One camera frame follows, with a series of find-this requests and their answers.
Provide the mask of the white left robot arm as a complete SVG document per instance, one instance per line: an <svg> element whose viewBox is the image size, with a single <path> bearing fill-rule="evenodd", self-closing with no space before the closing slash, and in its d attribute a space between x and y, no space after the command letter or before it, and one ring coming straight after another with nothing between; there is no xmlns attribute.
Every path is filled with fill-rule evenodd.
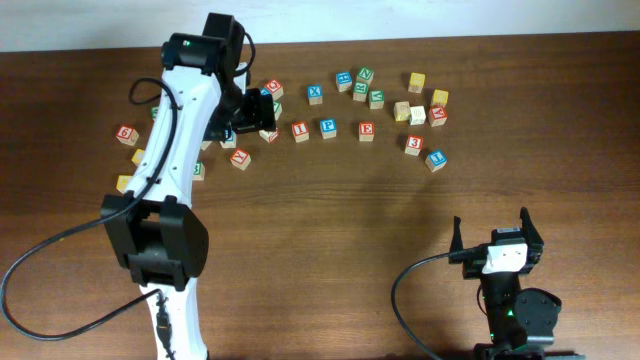
<svg viewBox="0 0 640 360"><path fill-rule="evenodd" d="M276 128L271 97L248 86L250 66L240 62L248 38L233 16L211 13L201 34L175 33L163 44L144 157L123 194L102 203L117 261L149 306L161 359L209 356L197 305L209 234L192 210L201 145Z"/></svg>

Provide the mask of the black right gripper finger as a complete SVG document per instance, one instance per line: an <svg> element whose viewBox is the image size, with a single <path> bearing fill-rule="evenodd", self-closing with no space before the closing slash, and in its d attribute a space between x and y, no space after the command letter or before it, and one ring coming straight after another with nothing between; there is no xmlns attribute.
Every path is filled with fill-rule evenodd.
<svg viewBox="0 0 640 360"><path fill-rule="evenodd" d="M464 249L460 225L461 225L461 218L458 216L455 216L453 220L453 234L452 234L451 244L449 247L450 255L453 255L454 253L458 253Z"/></svg>
<svg viewBox="0 0 640 360"><path fill-rule="evenodd" d="M520 210L520 219L522 222L522 234L529 246L543 246L544 241L535 228L529 211L526 207L522 207Z"/></svg>

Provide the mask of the red I wooden block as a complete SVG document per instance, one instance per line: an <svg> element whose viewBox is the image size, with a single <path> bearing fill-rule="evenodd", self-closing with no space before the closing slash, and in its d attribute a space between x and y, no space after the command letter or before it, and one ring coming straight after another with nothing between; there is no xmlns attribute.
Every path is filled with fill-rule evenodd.
<svg viewBox="0 0 640 360"><path fill-rule="evenodd" d="M296 143L304 142L309 139L309 127L305 121L293 123L292 133Z"/></svg>

